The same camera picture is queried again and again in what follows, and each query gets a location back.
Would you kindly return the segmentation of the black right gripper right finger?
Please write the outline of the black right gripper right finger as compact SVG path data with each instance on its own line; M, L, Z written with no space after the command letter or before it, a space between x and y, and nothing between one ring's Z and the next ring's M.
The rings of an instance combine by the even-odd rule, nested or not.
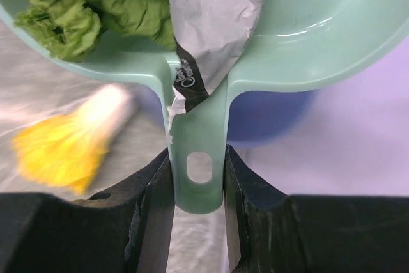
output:
M407 272L408 198L289 196L226 148L231 272Z

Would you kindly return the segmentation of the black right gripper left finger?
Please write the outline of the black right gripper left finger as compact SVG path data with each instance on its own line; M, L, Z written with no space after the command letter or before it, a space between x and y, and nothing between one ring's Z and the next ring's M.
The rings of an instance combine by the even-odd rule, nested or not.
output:
M2 272L165 272L174 215L167 151L88 199L1 195Z

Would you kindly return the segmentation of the teal dustpan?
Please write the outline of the teal dustpan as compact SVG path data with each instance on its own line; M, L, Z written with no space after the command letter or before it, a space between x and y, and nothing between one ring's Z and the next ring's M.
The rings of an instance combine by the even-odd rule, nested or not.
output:
M174 123L176 143L167 142L176 205L193 214L220 207L229 106L239 94L324 88L367 69L407 36L408 0L268 0L228 76ZM109 33L88 60L59 65L92 79L150 87L167 126L176 52Z

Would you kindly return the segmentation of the green paper scrap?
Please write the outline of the green paper scrap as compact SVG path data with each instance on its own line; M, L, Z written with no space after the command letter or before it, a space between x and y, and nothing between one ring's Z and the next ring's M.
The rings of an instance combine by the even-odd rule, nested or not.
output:
M176 48L169 0L27 1L30 8L18 13L14 24L63 61L82 61L107 30Z

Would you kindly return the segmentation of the grey paper scrap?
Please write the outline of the grey paper scrap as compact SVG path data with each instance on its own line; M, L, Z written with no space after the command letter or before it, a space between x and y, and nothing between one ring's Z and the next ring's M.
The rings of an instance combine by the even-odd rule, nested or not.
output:
M268 0L169 0L176 54L167 108L167 140L175 144L175 121L219 87L243 54Z

